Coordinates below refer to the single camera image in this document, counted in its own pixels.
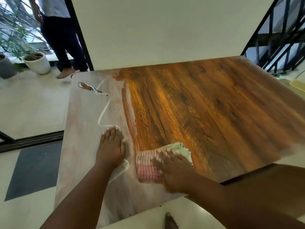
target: wooden table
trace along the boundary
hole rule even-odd
[[[78,81],[109,96],[83,90]],[[221,183],[269,165],[303,143],[304,117],[305,102],[244,57],[77,74],[55,206],[93,166],[109,125],[118,125],[129,141],[130,168],[108,185],[98,227],[178,197],[160,184],[137,181],[136,153],[183,142],[196,171]]]

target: person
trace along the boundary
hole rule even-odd
[[[66,51],[74,58],[79,71],[87,71],[88,65],[84,52],[78,42],[76,30],[65,0],[38,0],[44,12],[43,14],[40,12],[36,0],[29,1],[35,19],[41,25],[41,34],[54,50],[63,68],[56,78],[63,79],[75,73]]]
[[[107,129],[101,135],[95,165],[41,229],[96,228],[109,177],[123,161],[126,144],[118,128]],[[226,228],[305,228],[305,224],[297,219],[243,199],[225,186],[197,174],[182,155],[175,155],[171,149],[166,152],[169,156],[159,154],[163,162],[152,158],[154,166],[164,176],[166,189],[171,193],[188,194]],[[178,228],[170,214],[166,215],[165,226],[166,229]]]

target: striped cloth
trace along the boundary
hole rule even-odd
[[[176,142],[174,144],[166,145],[161,147],[160,150],[162,150],[167,155],[166,148],[168,147],[171,147],[175,154],[180,153],[185,156],[193,165],[191,159],[191,152],[186,149],[182,143]],[[155,166],[153,166],[153,163],[150,160],[151,156],[156,157],[157,160],[161,162],[157,149],[148,150],[137,154],[135,160],[138,180],[141,183],[162,183],[163,175]]]

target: checkered cloth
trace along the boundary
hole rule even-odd
[[[166,148],[172,147],[172,145],[173,146],[176,145],[176,147],[177,147],[178,144],[181,145],[181,148],[188,151],[188,149],[185,149],[185,147],[183,146],[182,143],[174,143],[171,145],[163,146],[160,148],[160,150],[163,151],[167,155]],[[179,153],[178,150],[173,150],[173,152],[175,154]],[[157,158],[157,160],[159,162],[161,162],[161,159],[157,153],[157,149],[148,150],[148,151],[140,152],[137,154],[135,160],[136,160],[136,172],[137,172],[138,180],[139,180],[139,182],[142,182],[142,183],[151,183],[151,182],[162,183],[163,175],[162,175],[162,173],[160,173],[160,171],[155,166],[153,166],[153,163],[150,160],[151,156]],[[190,160],[190,163],[193,165],[190,155],[189,155],[188,159]]]

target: finger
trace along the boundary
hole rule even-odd
[[[116,131],[115,127],[111,127],[109,141],[113,141],[114,140],[115,131]]]
[[[151,158],[152,164],[157,167],[157,169],[161,170],[162,172],[165,171],[166,165],[162,162],[159,162],[156,158]]]
[[[107,128],[106,135],[105,135],[105,141],[109,141],[109,137],[110,137],[110,128]]]
[[[120,129],[119,128],[115,128],[115,137],[114,140],[121,140],[121,134],[120,134]]]
[[[182,154],[176,154],[177,158],[179,158],[183,162],[189,162],[188,159]]]
[[[102,133],[102,135],[101,135],[100,144],[103,144],[103,143],[104,143],[105,138],[106,138],[106,133],[105,133],[105,132],[103,132],[103,133]]]
[[[125,155],[125,151],[126,151],[126,142],[127,142],[126,139],[123,139],[121,141],[121,153],[123,153],[124,155]]]
[[[157,151],[157,152],[158,152],[159,157],[165,164],[168,164],[171,161],[171,159],[168,156],[166,156],[165,153],[163,153],[162,151],[160,151],[160,152]]]
[[[173,153],[172,148],[168,147],[166,148],[166,153],[170,156],[170,158],[173,160],[174,158],[176,158],[175,154]]]

